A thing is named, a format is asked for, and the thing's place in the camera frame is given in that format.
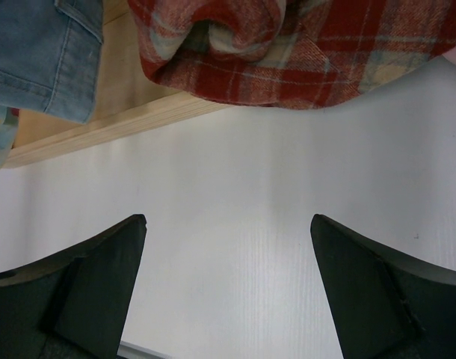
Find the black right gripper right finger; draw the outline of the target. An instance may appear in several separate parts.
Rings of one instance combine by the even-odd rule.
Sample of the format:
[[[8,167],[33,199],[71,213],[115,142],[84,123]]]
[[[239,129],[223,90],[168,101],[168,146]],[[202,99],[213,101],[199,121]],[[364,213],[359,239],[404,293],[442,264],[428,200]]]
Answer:
[[[344,358],[456,358],[456,271],[325,215],[310,233]]]

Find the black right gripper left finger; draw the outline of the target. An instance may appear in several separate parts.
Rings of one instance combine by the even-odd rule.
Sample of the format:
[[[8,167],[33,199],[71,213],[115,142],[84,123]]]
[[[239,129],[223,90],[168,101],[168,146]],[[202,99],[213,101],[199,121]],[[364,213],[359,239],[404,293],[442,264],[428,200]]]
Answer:
[[[145,217],[131,215],[0,272],[0,358],[115,358],[146,233]]]

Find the pastel floral skirt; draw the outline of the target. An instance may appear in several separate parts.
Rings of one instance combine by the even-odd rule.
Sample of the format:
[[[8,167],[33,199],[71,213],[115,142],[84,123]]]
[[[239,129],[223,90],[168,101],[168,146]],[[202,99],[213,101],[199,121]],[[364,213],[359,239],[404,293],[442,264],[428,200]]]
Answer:
[[[19,126],[19,110],[0,105],[0,168],[13,147]]]

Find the blue denim skirt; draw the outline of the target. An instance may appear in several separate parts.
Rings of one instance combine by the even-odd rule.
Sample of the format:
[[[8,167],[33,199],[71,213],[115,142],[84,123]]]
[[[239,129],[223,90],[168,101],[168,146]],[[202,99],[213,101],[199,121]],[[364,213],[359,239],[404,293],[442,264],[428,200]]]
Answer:
[[[0,1],[0,105],[84,124],[95,109],[103,3]]]

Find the red plaid wool skirt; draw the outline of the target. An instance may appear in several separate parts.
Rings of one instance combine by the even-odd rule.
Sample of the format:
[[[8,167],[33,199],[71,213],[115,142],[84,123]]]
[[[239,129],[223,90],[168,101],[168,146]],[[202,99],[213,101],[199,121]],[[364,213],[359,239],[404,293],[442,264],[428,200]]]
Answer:
[[[456,47],[456,1],[131,1],[156,84],[231,105],[331,107]]]

